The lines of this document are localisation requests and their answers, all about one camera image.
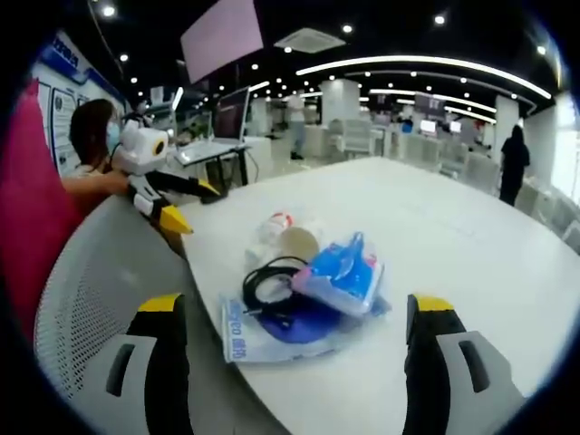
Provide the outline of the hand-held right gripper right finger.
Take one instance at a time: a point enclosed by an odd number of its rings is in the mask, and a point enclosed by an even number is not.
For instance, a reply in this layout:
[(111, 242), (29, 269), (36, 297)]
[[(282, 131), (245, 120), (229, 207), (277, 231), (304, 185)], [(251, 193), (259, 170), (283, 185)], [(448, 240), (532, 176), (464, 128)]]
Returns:
[(406, 344), (406, 434), (494, 434), (523, 406), (508, 359), (446, 300), (408, 296)]

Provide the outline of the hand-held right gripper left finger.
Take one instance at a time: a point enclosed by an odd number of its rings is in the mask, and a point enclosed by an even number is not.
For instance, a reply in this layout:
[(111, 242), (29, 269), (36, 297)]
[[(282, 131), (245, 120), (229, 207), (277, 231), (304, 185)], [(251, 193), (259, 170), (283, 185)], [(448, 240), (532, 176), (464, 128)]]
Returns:
[(97, 353), (100, 434), (189, 432), (185, 296), (143, 303)]

